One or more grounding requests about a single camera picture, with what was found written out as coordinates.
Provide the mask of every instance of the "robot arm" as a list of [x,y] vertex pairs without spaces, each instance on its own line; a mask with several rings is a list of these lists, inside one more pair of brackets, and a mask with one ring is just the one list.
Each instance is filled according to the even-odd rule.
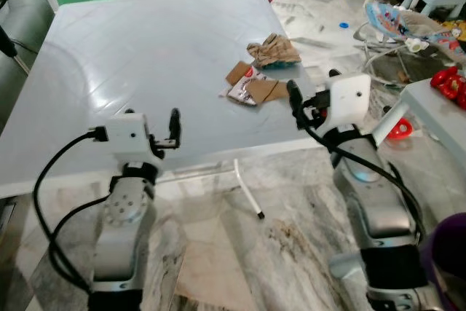
[[[308,101],[302,102],[294,82],[288,83],[288,92],[298,127],[308,124],[315,128],[318,138],[383,169],[371,136],[362,136],[356,127],[368,110],[369,87],[370,77],[357,74],[332,77],[328,89]],[[313,109],[312,120],[299,115],[304,107]],[[360,248],[372,308],[443,310],[420,264],[416,222],[403,196],[376,171],[338,152],[333,151],[331,159],[333,181],[343,194]]]
[[103,204],[88,307],[136,311],[142,301],[149,234],[156,218],[152,201],[162,172],[162,149],[179,147],[180,115],[173,110],[170,138],[164,141],[155,141],[149,134],[143,114],[117,115],[105,129],[122,174],[112,178]]

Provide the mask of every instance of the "table top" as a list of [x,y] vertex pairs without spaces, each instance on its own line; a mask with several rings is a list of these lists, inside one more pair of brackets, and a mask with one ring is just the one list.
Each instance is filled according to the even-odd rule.
[[[30,191],[47,161],[87,128],[128,108],[157,139],[181,111],[181,148],[168,169],[316,146],[296,130],[286,99],[258,108],[218,94],[246,47],[284,31],[267,0],[108,0],[61,6],[0,136],[0,197]],[[269,70],[314,87],[302,65]],[[104,143],[84,141],[52,176],[115,170]]]
[[466,111],[431,88],[430,79],[408,85],[400,98],[466,168]]

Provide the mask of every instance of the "marble floor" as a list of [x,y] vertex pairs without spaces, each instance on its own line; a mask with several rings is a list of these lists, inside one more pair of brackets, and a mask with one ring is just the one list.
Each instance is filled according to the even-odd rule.
[[[364,21],[363,0],[274,0],[272,7],[291,38],[330,43],[297,44],[310,79],[319,85],[329,68],[355,71],[362,53],[352,33]],[[338,27],[348,22],[349,28]],[[396,97],[374,90],[364,128]],[[383,143],[418,197],[426,225],[466,210],[466,178],[453,157],[419,126],[402,143]],[[355,251],[344,198],[333,185],[325,149],[307,149],[240,160],[245,183],[265,213],[259,221],[232,172],[222,163],[215,176],[162,181],[157,185],[157,221],[150,236],[142,310],[169,311],[366,311],[361,271],[331,277],[328,260]],[[172,174],[179,177],[182,173]],[[43,191],[50,225],[70,209],[106,193],[108,179]],[[85,310],[87,297],[51,269],[47,241],[25,194],[0,240],[0,310]],[[90,275],[98,209],[75,216],[60,244],[77,268]]]

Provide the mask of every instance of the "gray sofa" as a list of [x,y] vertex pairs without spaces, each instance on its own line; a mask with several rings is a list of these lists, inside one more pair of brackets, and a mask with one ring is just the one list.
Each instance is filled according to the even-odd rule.
[[[16,42],[18,55],[28,67],[36,59],[53,17],[47,0],[8,0],[0,9],[0,26]],[[16,62],[0,52],[0,134],[26,78]]]

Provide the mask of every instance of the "purple object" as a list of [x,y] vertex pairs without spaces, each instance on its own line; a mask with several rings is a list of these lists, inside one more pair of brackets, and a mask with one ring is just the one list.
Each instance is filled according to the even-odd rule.
[[466,280],[466,213],[449,216],[439,223],[421,249],[421,263],[427,278],[435,284],[443,306],[448,311],[457,311],[441,293],[434,264],[443,271]]

